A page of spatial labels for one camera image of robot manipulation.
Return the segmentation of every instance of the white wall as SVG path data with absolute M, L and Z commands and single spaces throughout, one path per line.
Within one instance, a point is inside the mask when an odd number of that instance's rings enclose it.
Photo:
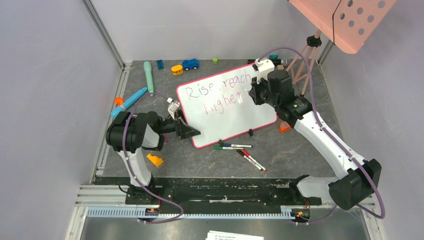
M 64 239 L 120 70 L 80 0 L 0 1 L 0 239 Z
M 323 66 L 344 139 L 382 165 L 388 240 L 423 239 L 423 12 L 399 0 L 357 54 L 335 48 Z
M 92 1 L 124 62 L 258 58 L 316 32 L 286 0 Z

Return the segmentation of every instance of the dry erase marker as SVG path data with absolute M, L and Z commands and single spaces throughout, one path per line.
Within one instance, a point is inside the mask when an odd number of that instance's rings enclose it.
M 257 162 L 246 150 L 241 150 L 242 153 L 244 153 L 244 155 L 246 155 L 248 158 L 250 158 L 255 164 L 257 164 L 259 167 L 261 167 L 263 170 L 265 170 L 265 172 L 267 172 L 268 170 L 262 166 L 259 162 Z
M 243 158 L 247 159 L 249 161 L 249 163 L 253 164 L 255 167 L 257 167 L 257 169 L 259 170 L 263 170 L 260 166 L 258 166 L 257 164 L 255 164 L 250 158 L 248 158 L 241 150 L 237 150 L 237 153 L 239 153 L 240 155 L 243 156 Z
M 214 146 L 214 149 L 228 149 L 228 150 L 233 150 L 233 149 L 243 149 L 242 147 L 232 147 L 232 146 Z
M 252 145 L 240 145 L 240 144 L 229 144 L 229 143 L 224 143 L 223 146 L 224 147 L 238 147 L 238 148 L 253 148 Z

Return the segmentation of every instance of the toy car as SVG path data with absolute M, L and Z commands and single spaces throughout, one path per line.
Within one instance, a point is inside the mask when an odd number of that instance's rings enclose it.
M 182 68 L 186 71 L 199 68 L 199 60 L 196 58 L 182 61 Z

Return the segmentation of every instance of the hole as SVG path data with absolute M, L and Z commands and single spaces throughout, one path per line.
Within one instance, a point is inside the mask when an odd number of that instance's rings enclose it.
M 384 6 L 386 5 L 386 2 L 385 1 L 379 1 L 378 2 L 378 8 L 379 9 L 382 9 L 382 8 L 384 8 Z

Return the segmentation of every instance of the stack of paper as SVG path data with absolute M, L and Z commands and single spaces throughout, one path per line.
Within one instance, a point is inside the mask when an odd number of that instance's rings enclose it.
M 206 240 L 264 240 L 264 237 L 222 231 L 209 231 Z

